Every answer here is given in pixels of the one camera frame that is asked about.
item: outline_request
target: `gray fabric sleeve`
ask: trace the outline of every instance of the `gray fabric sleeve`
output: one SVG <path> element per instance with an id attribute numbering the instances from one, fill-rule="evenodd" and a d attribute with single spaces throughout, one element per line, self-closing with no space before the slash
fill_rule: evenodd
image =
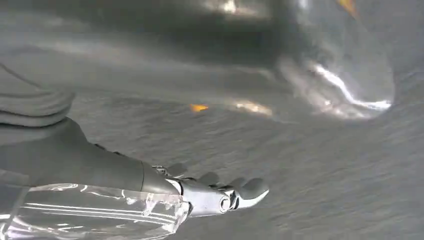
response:
<path id="1" fill-rule="evenodd" d="M 60 122 L 75 97 L 42 89 L 0 64 L 0 124 L 44 127 Z"/>

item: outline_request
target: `gray fabric surface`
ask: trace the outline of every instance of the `gray fabric surface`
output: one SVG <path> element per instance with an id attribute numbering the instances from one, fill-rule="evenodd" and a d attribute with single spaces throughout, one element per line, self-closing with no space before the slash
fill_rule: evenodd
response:
<path id="1" fill-rule="evenodd" d="M 71 116 L 88 138 L 198 177 L 263 177 L 257 208 L 189 220 L 170 240 L 422 240 L 424 236 L 424 1 L 358 0 L 386 46 L 397 103 L 357 127 L 294 128 L 210 109 L 80 95 Z"/>

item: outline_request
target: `transparent plastic casing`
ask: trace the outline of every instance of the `transparent plastic casing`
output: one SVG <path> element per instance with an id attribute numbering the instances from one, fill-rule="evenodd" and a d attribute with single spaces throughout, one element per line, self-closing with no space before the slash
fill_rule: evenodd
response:
<path id="1" fill-rule="evenodd" d="M 163 239 L 189 213 L 180 195 L 72 183 L 0 190 L 15 199 L 0 209 L 0 240 Z"/>

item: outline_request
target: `robotic hand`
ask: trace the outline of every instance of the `robotic hand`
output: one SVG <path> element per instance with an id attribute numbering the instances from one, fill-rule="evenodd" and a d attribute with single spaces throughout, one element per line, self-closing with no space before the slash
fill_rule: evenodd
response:
<path id="1" fill-rule="evenodd" d="M 164 175 L 189 203 L 189 217 L 223 215 L 230 211 L 248 209 L 262 201 L 270 192 L 260 178 L 253 178 L 246 184 L 239 178 L 229 185 L 207 184 L 202 180 L 182 175 L 172 176 L 163 166 L 153 166 Z"/>

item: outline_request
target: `silver metal component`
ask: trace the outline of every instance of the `silver metal component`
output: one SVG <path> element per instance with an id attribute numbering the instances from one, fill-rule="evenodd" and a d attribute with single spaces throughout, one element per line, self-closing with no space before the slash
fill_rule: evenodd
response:
<path id="1" fill-rule="evenodd" d="M 270 192 L 260 179 L 249 181 L 244 187 L 208 186 L 194 178 L 174 178 L 163 166 L 155 166 L 183 199 L 190 203 L 189 217 L 222 215 L 228 211 L 248 209 L 262 201 Z"/>
<path id="2" fill-rule="evenodd" d="M 230 197 L 230 206 L 228 207 L 231 211 L 237 210 L 237 209 L 248 209 L 256 204 L 258 204 L 260 201 L 262 201 L 270 192 L 270 190 L 264 190 L 263 193 L 257 195 L 253 198 L 243 198 L 239 191 L 234 189 L 233 186 L 226 186 L 224 188 L 220 188 L 219 191 L 224 192 Z"/>
<path id="3" fill-rule="evenodd" d="M 392 70 L 337 2 L 2 1 L 0 63 L 48 89 L 108 90 L 309 126 L 373 119 L 393 104 Z"/>

